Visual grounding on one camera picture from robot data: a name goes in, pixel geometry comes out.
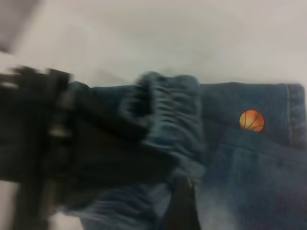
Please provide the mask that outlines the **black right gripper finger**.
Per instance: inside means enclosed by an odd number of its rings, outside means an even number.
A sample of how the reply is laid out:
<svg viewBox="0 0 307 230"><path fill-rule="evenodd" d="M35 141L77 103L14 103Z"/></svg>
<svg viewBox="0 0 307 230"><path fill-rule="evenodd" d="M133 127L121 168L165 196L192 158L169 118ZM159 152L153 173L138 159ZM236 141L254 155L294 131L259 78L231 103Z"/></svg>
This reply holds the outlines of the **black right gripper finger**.
<svg viewBox="0 0 307 230"><path fill-rule="evenodd" d="M176 178L171 201L165 214L166 230L200 230L194 184L188 178Z"/></svg>

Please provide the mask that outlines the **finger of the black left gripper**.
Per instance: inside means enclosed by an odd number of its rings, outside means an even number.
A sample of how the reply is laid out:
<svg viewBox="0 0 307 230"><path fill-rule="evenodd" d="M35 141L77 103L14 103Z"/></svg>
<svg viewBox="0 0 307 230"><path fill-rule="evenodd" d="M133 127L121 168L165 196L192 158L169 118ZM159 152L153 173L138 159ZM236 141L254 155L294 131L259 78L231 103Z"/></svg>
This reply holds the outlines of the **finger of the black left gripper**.
<svg viewBox="0 0 307 230"><path fill-rule="evenodd" d="M79 144L69 178L76 186L157 184L167 180L175 165L174 157L150 147Z"/></svg>
<svg viewBox="0 0 307 230"><path fill-rule="evenodd" d="M146 128L112 114L88 94L69 94L68 106L74 118L73 135L79 142L137 144L147 134Z"/></svg>

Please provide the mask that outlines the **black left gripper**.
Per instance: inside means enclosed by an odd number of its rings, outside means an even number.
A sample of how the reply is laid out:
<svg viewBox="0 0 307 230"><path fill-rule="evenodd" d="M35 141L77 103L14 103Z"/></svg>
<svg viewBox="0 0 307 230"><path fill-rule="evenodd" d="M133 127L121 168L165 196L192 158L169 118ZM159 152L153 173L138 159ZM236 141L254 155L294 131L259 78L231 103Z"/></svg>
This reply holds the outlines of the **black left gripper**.
<svg viewBox="0 0 307 230"><path fill-rule="evenodd" d="M18 184L17 217L48 217L73 168L70 74L21 67L0 75L0 177Z"/></svg>

